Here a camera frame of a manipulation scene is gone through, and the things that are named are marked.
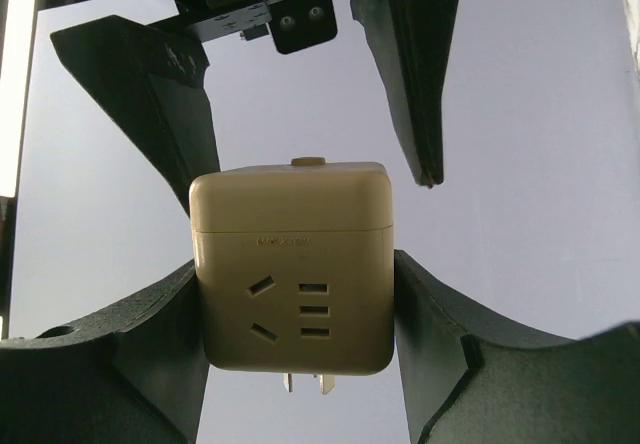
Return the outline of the beige cube socket adapter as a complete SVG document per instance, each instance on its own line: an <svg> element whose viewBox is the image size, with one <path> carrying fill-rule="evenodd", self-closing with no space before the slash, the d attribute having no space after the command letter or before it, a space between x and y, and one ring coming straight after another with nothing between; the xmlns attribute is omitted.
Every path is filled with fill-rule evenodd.
<svg viewBox="0 0 640 444"><path fill-rule="evenodd" d="M203 343L223 370L339 375L394 354L392 186L376 162L297 158L189 189Z"/></svg>

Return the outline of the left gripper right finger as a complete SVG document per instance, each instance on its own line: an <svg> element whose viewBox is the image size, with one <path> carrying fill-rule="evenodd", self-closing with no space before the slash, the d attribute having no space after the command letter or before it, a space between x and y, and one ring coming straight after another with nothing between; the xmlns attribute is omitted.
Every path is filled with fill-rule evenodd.
<svg viewBox="0 0 640 444"><path fill-rule="evenodd" d="M396 344L414 443L635 443L639 326L572 340L509 319L403 251Z"/></svg>

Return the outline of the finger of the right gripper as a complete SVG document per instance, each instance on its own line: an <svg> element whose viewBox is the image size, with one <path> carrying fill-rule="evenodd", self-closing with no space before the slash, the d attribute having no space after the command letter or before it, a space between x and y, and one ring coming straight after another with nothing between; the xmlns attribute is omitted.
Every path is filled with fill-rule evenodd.
<svg viewBox="0 0 640 444"><path fill-rule="evenodd" d="M64 68L187 209L192 181L220 169L202 44L117 15L50 39Z"/></svg>
<svg viewBox="0 0 640 444"><path fill-rule="evenodd" d="M444 181L442 98L459 0L351 0L419 186Z"/></svg>

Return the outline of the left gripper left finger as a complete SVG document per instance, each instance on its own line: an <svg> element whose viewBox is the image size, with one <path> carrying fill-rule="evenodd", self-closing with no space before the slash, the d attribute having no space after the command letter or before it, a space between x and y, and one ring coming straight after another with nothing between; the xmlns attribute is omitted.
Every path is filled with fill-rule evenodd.
<svg viewBox="0 0 640 444"><path fill-rule="evenodd" d="M1 343L4 443L193 443L209 364L194 264Z"/></svg>

